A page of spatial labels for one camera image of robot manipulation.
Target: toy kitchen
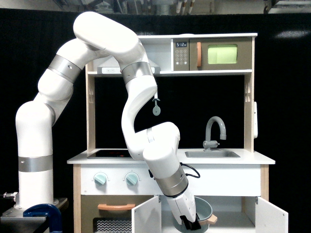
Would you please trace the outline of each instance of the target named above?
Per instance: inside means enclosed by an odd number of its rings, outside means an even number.
[[[176,225],[166,197],[145,161],[134,160],[127,149],[96,148],[95,79],[119,78],[121,74],[111,56],[87,64],[87,150],[68,160],[73,164],[75,233],[288,232],[288,213],[268,201],[269,165],[275,161],[254,151],[258,134],[254,102],[256,36],[138,36],[155,77],[244,76],[244,148],[216,148],[218,142],[211,141],[211,126],[220,128],[220,139],[225,139],[225,127],[215,116],[205,122],[204,146],[177,150],[186,175],[200,176],[189,177],[189,189],[212,209],[205,226],[195,231]],[[155,102],[154,114],[158,113]],[[201,208],[201,204],[196,205],[197,210]]]

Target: black cable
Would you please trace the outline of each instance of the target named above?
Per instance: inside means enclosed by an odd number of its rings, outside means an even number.
[[[183,164],[183,163],[180,163],[180,165],[181,165],[181,166],[187,166],[187,167],[191,168],[192,170],[194,170],[194,171],[196,172],[196,174],[198,174],[197,176],[195,176],[195,175],[186,173],[186,176],[192,176],[192,177],[194,177],[194,178],[200,178],[200,177],[201,177],[200,173],[199,173],[196,169],[194,169],[193,167],[191,167],[190,165],[188,165],[188,164]]]

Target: knob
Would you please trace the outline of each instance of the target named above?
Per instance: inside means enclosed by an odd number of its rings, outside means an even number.
[[[98,185],[104,185],[107,181],[107,176],[103,172],[99,172],[94,176],[94,182]]]
[[[126,176],[125,176],[125,181],[128,185],[130,186],[134,186],[136,185],[136,183],[138,182],[138,175],[134,172],[129,172]]]

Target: ceiling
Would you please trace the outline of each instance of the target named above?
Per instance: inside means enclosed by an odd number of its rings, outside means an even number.
[[[311,12],[311,0],[0,0],[0,8],[143,15],[276,14]]]

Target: sink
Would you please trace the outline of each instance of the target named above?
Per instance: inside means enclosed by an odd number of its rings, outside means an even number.
[[[187,151],[188,158],[240,158],[236,153],[225,150]]]

